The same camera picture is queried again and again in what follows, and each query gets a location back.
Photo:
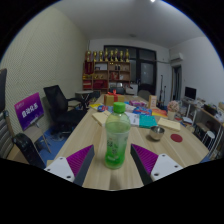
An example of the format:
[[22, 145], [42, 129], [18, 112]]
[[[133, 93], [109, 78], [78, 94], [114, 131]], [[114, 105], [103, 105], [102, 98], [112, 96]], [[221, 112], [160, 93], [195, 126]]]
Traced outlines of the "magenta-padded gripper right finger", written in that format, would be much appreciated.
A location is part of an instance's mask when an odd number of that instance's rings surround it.
[[144, 185], [148, 185], [182, 169], [182, 166], [167, 154], [157, 155], [135, 144], [131, 145], [131, 156]]

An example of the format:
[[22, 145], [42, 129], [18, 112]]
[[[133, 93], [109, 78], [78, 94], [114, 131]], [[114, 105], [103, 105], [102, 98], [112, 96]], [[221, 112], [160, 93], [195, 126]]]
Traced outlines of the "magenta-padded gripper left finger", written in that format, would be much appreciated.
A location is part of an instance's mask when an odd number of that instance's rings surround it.
[[94, 155], [94, 146], [90, 145], [67, 158], [58, 157], [45, 171], [82, 186]]

